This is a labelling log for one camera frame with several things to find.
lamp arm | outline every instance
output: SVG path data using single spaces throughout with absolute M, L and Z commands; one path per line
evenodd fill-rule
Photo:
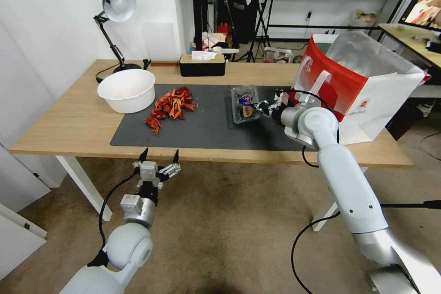
M 110 45 L 110 49 L 112 50 L 112 52 L 115 54 L 116 58 L 118 59 L 120 67 L 125 68 L 123 53 L 121 53 L 121 51 L 119 50 L 118 46 L 116 46 L 112 42 L 112 40 L 108 36 L 106 30 L 104 30 L 103 23 L 107 22 L 109 19 L 107 17 L 103 17 L 103 14 L 104 14 L 104 12 L 102 11 L 98 15 L 93 17 L 93 19 L 95 20 L 95 23 L 100 27 L 100 30 L 101 30 L 102 34 L 104 35 L 104 37 L 106 38 L 107 42 Z

food label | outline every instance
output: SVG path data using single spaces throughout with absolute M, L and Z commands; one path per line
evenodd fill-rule
M 253 114 L 253 109 L 251 108 L 251 95 L 245 94 L 241 96 L 238 100 L 238 104 L 242 105 L 242 111 L 244 117 L 250 117 Z

logo on bag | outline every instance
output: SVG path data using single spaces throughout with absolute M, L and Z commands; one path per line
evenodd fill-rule
M 365 110 L 366 107 L 368 106 L 367 104 L 369 103 L 370 98 L 364 99 L 360 102 L 360 104 L 357 107 L 357 110 Z

wooden table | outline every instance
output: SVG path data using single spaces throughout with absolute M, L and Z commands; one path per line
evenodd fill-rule
M 424 40 L 415 39 L 415 37 L 427 37 L 432 41 L 440 42 L 433 31 L 405 24 L 382 23 L 379 24 L 379 27 L 386 32 L 388 36 L 400 43 L 400 46 L 395 51 L 396 54 L 400 55 L 405 48 L 408 48 L 430 64 L 441 68 L 441 54 L 428 51 Z M 441 86 L 426 84 L 418 86 L 410 97 L 440 98 Z
M 98 212 L 103 199 L 75 157 L 138 158 L 144 150 L 144 147 L 110 145 L 123 115 L 114 112 L 98 97 L 95 74 L 113 64 L 116 61 L 95 61 L 10 149 L 13 154 L 56 155 Z M 149 70 L 155 74 L 158 84 L 290 86 L 297 68 L 298 64 L 228 63 L 223 77 L 181 77 L 179 67 L 149 67 Z M 375 141 L 348 148 L 361 167 L 412 166 L 386 130 Z M 148 154 L 151 158 L 171 159 L 175 150 L 151 147 Z M 187 161 L 304 164 L 301 152 L 180 148 L 179 156 Z M 306 157 L 314 163 L 316 153 L 307 152 Z M 103 218 L 109 220 L 111 215 L 106 207 Z
M 430 36 L 432 41 L 439 42 L 436 34 L 424 28 L 418 28 L 405 24 L 379 24 L 379 27 L 386 32 L 390 37 L 398 41 L 401 45 L 409 48 L 413 52 L 423 57 L 428 62 L 441 68 L 441 54 L 428 51 L 426 49 L 426 42 L 417 40 L 418 36 Z

tissue box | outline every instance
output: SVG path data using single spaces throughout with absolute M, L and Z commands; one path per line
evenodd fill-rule
M 189 54 L 181 55 L 179 68 L 183 77 L 223 76 L 225 74 L 225 58 L 216 54 L 213 60 L 194 61 Z

